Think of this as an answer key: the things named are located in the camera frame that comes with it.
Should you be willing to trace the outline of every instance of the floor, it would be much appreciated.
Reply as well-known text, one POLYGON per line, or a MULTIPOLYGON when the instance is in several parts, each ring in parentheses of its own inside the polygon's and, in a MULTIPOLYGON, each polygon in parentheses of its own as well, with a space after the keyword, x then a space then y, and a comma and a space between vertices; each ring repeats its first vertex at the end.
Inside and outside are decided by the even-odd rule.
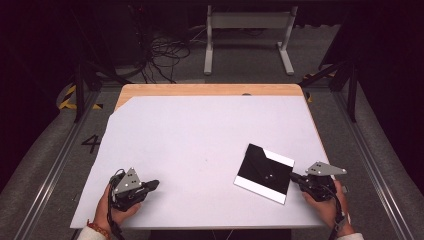
MULTIPOLYGON (((240 31, 216 34, 213 73, 205 76, 205 37, 200 35, 190 46, 190 55, 174 67, 172 77, 177 84, 297 83, 305 74, 317 72, 337 30, 337 26, 293 30, 288 46, 293 76, 284 72, 275 46, 282 36, 275 30, 258 36, 240 31)), ((118 69, 118 73, 127 71, 118 69)), ((167 83, 152 72, 156 82, 167 83)), ((171 68, 164 68, 163 74, 171 76, 171 68)), ((144 82, 140 74, 130 80, 144 82)), ((339 179, 349 188, 353 226, 365 239, 424 239, 424 213, 418 211, 424 209, 424 198, 403 169, 364 93, 359 89, 357 123, 352 123, 345 111, 346 88, 331 92, 327 83, 324 79, 304 92, 311 95, 308 106, 330 162, 349 172, 339 179)), ((86 92, 86 102, 103 108, 88 111, 77 124, 75 110, 62 109, 34 143, 0 195, 0 239, 76 238, 78 231, 69 225, 98 151, 95 147, 90 152, 91 146, 82 143, 93 136, 101 141, 121 87, 105 80, 100 92, 86 92)), ((326 228, 293 229, 291 239, 327 239, 329 233, 326 228)), ((150 231, 124 229, 126 239, 149 235, 150 231)))

